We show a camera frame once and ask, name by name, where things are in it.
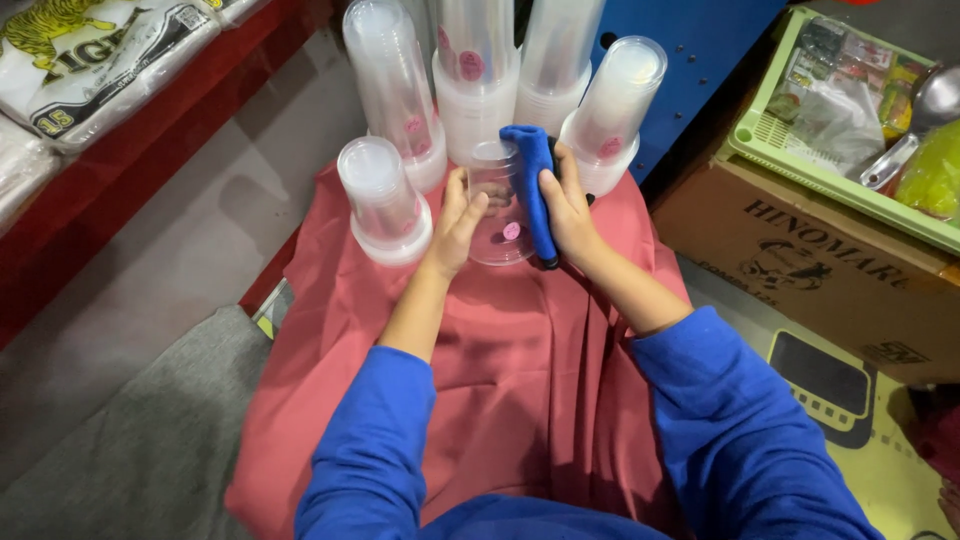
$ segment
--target left hand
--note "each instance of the left hand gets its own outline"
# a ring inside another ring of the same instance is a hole
[[[430,246],[420,262],[420,268],[435,271],[448,281],[452,281],[467,262],[473,230],[490,205],[490,197],[484,191],[477,193],[468,203],[466,183],[467,170],[464,167],[450,171],[444,207],[440,210]]]

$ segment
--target tiger logo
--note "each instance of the tiger logo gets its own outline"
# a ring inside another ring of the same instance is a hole
[[[53,39],[90,25],[97,30],[116,28],[112,22],[84,16],[93,6],[107,0],[37,0],[31,7],[19,12],[0,28],[0,57],[3,56],[3,38],[17,49],[33,55],[34,65],[54,73],[57,49]]]

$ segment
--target green plastic basket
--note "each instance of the green plastic basket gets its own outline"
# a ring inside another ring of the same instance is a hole
[[[777,53],[763,78],[763,83],[756,92],[753,103],[750,104],[750,108],[727,135],[716,157],[719,160],[728,160],[733,155],[743,156],[931,245],[960,255],[960,229],[906,207],[893,199],[786,151],[789,145],[798,145],[795,149],[799,149],[799,151],[805,152],[815,159],[829,159],[828,156],[818,155],[806,149],[802,143],[790,135],[789,124],[766,112],[767,104],[780,83],[780,76],[790,61],[794,42],[797,40],[801,28],[808,19],[818,16],[823,15],[808,8],[793,8],[791,10],[785,28],[782,28]],[[879,39],[872,39],[894,51],[910,55],[927,65],[933,64],[933,62],[904,51],[895,45]]]

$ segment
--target barcode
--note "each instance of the barcode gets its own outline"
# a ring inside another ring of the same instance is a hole
[[[200,13],[194,6],[184,6],[174,17],[191,31],[197,30],[207,21],[206,16]]]

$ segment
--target pink tablecloth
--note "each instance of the pink tablecloth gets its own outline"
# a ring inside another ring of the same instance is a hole
[[[296,301],[247,412],[226,494],[229,511],[261,540],[292,538],[309,456],[413,271],[378,266],[360,250],[333,165],[316,184],[286,268]],[[441,198],[439,188],[427,195],[434,219]],[[592,214],[617,251],[686,298],[629,174]],[[468,262],[450,288],[433,358],[422,522],[500,492],[686,536],[658,459],[650,390],[622,348],[624,331],[575,271]]]

